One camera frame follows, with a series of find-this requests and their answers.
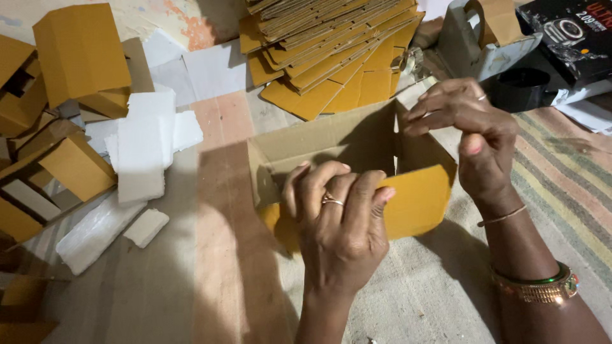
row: wall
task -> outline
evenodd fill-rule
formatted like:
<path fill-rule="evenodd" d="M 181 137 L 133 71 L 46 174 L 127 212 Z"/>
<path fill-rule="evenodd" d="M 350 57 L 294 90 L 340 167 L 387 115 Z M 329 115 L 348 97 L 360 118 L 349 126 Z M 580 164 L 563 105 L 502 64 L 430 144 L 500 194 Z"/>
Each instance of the wall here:
<path fill-rule="evenodd" d="M 48 11 L 70 5 L 109 2 L 121 40 L 148 37 L 160 27 L 199 50 L 238 37 L 247 15 L 244 0 L 1 0 L 0 34 L 34 44 L 32 25 Z"/>

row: woman's right hand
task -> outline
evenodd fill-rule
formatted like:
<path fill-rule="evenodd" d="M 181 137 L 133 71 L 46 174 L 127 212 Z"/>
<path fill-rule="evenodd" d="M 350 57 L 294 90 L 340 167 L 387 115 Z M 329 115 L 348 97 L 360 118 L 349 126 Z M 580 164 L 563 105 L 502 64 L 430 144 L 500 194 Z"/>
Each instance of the woman's right hand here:
<path fill-rule="evenodd" d="M 401 117 L 407 136 L 450 126 L 463 131 L 459 180 L 479 208 L 515 198 L 510 172 L 520 131 L 509 113 L 491 106 L 484 97 L 484 91 L 473 78 L 446 80 L 432 86 Z M 502 208 L 515 207 L 516 204 L 508 204 Z"/>

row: bangle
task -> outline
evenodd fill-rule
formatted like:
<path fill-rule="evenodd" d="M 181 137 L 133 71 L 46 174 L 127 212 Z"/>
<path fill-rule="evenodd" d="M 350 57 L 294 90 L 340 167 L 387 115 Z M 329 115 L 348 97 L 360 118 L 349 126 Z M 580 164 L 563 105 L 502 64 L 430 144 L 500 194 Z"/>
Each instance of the bangle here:
<path fill-rule="evenodd" d="M 508 295 L 523 302 L 561 305 L 565 300 L 578 294 L 578 276 L 565 264 L 557 262 L 559 273 L 549 279 L 515 280 L 503 276 L 491 267 L 493 283 Z"/>
<path fill-rule="evenodd" d="M 477 224 L 477 226 L 478 227 L 484 227 L 484 226 L 488 225 L 489 223 L 494 223 L 494 222 L 499 222 L 499 221 L 505 220 L 505 219 L 509 218 L 510 216 L 517 215 L 519 212 L 521 212 L 521 211 L 523 211 L 525 209 L 527 209 L 527 206 L 522 206 L 521 208 L 519 208 L 519 209 L 509 213 L 508 215 L 504 215 L 502 217 L 498 217 L 498 218 L 493 219 L 493 220 L 481 221 L 481 222 L 479 222 Z"/>

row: peeling paint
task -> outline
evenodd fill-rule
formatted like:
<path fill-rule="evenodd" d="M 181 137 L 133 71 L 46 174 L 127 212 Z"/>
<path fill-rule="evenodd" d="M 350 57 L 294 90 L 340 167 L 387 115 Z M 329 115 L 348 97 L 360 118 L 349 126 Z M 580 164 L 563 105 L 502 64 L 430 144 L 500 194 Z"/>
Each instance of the peeling paint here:
<path fill-rule="evenodd" d="M 166 14 L 175 13 L 187 23 L 187 29 L 181 29 L 181 34 L 189 39 L 189 51 L 212 47 L 215 44 L 215 28 L 205 18 L 187 16 L 171 0 L 163 0 L 163 5 L 168 9 Z"/>

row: silver ring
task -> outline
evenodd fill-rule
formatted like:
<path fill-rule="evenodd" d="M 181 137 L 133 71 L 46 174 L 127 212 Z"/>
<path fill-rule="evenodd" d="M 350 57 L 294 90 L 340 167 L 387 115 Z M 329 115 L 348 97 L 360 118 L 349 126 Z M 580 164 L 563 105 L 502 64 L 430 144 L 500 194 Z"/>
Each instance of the silver ring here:
<path fill-rule="evenodd" d="M 344 202 L 336 200 L 334 196 L 332 196 L 332 194 L 329 193 L 328 191 L 325 191 L 325 195 L 323 195 L 323 199 L 321 200 L 321 203 L 322 204 L 335 203 L 335 204 L 344 206 Z"/>

